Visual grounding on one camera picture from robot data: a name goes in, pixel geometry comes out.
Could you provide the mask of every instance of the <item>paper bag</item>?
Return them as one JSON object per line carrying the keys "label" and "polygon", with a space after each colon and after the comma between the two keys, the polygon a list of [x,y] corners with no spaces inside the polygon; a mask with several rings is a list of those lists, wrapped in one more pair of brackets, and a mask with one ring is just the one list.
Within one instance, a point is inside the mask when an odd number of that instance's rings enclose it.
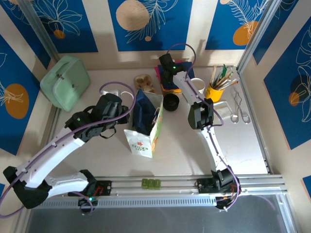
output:
{"label": "paper bag", "polygon": [[124,133],[133,154],[152,158],[155,152],[156,142],[162,126],[163,96],[150,92],[144,93],[159,112],[155,120],[155,124],[151,130],[150,136],[138,133],[137,131],[135,131],[135,129],[131,127],[133,125],[133,114],[131,114],[131,117],[129,119],[130,129],[124,130]]}

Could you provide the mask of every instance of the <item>yellow cup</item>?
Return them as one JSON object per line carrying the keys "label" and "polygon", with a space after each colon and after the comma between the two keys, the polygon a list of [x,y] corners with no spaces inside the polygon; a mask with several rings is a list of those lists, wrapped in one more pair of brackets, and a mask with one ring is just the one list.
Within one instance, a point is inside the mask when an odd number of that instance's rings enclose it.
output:
{"label": "yellow cup", "polygon": [[218,102],[223,94],[224,90],[215,90],[213,88],[210,87],[210,85],[208,86],[208,88],[206,89],[206,94],[205,97],[206,99],[212,99],[212,101]]}

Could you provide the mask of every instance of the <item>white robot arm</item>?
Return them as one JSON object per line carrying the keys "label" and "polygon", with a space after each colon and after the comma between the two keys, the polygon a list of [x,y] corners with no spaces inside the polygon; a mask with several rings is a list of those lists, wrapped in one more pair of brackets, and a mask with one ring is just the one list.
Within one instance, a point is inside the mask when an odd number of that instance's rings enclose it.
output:
{"label": "white robot arm", "polygon": [[[199,193],[231,193],[232,186],[235,185],[238,188],[239,184],[230,167],[225,164],[226,161],[217,142],[214,128],[211,127],[213,102],[195,91],[189,77],[185,77],[186,72],[182,65],[175,64],[169,53],[161,56],[160,62],[164,68],[162,80],[176,84],[186,97],[190,105],[189,124],[198,131],[209,155],[213,177],[197,180],[196,186]],[[9,166],[4,170],[6,179],[27,209],[34,208],[47,198],[63,193],[77,191],[85,196],[96,195],[98,181],[87,170],[61,178],[54,178],[48,174],[92,137],[104,137],[101,132],[106,129],[115,129],[116,124],[128,123],[129,115],[125,114],[128,108],[122,106],[121,103],[122,100],[111,93],[101,96],[96,106],[90,106],[82,112],[73,114],[61,132],[30,161],[17,168]],[[120,119],[96,124],[114,117],[120,117]],[[60,138],[64,136],[65,139],[59,143]],[[221,203],[217,205],[217,208],[227,207],[232,203],[232,199]]]}

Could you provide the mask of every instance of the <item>metal frame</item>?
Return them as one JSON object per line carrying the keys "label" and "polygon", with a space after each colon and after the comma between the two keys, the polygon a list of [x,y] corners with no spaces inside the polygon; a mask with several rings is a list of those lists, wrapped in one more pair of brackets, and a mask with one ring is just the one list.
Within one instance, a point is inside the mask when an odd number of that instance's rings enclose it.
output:
{"label": "metal frame", "polygon": [[[111,194],[98,198],[96,208],[141,208],[141,207],[178,207],[213,206],[216,196],[223,194],[199,194],[195,182],[199,178],[211,176],[155,176],[155,177],[97,177],[97,180],[111,180]],[[142,179],[160,179],[161,188],[144,189]],[[290,201],[281,175],[241,175],[238,176],[245,195],[276,195],[288,232],[300,232],[290,210]],[[78,197],[60,195],[47,199],[35,209],[77,209]],[[19,214],[16,227],[11,232],[23,233],[26,229],[31,210]]]}
{"label": "metal frame", "polygon": [[276,13],[277,8],[279,7],[282,0],[271,0],[264,11],[258,26],[256,27],[253,36],[249,40],[244,53],[242,55],[242,58],[240,59],[238,65],[237,65],[237,71],[238,73],[242,72],[245,65],[247,64],[247,61],[253,56],[253,52],[255,48],[257,47],[260,39],[262,38],[264,32],[266,31],[269,23],[271,22],[274,14]]}
{"label": "metal frame", "polygon": [[60,59],[58,55],[58,51],[49,37],[47,31],[44,29],[43,24],[37,13],[35,12],[32,4],[28,0],[17,0],[18,6],[22,13],[25,15],[28,20],[30,26],[34,30],[36,36],[39,38],[42,43],[44,49],[47,51],[48,55],[52,58],[52,60],[57,63]]}
{"label": "metal frame", "polygon": [[269,26],[269,23],[271,22],[272,18],[275,15],[275,12],[277,10],[277,8],[279,7],[280,3],[282,2],[282,0],[274,0],[274,1],[270,1],[263,16],[261,17],[258,26],[256,27],[253,36],[251,37],[248,45],[245,48],[245,51],[242,55],[241,60],[239,61],[238,65],[237,65],[237,73],[240,77],[240,81],[241,81],[241,87],[242,87],[242,91],[243,94],[245,96],[245,101],[246,101],[246,105],[247,108],[249,110],[249,114],[250,117],[253,121],[253,126],[254,126],[254,130],[259,142],[259,147],[261,150],[261,153],[264,157],[267,169],[268,169],[268,173],[272,173],[273,174],[273,170],[268,162],[268,152],[266,150],[266,146],[265,143],[263,141],[263,138],[261,136],[260,133],[260,129],[258,126],[258,121],[256,119],[255,114],[253,113],[253,106],[251,104],[251,102],[249,101],[249,93],[247,91],[247,89],[245,88],[245,83],[244,83],[244,77],[242,75],[243,69],[245,68],[245,66],[247,65],[249,59],[253,56],[253,52],[255,51],[259,41],[261,40],[264,32],[266,31],[267,27]]}

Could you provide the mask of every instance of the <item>green lunch box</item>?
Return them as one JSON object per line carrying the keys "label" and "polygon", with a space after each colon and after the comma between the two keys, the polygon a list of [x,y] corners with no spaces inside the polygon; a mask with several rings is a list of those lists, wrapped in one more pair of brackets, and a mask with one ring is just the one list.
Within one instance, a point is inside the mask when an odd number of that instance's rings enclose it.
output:
{"label": "green lunch box", "polygon": [[44,76],[40,87],[54,106],[69,112],[89,84],[90,78],[82,61],[66,55]]}

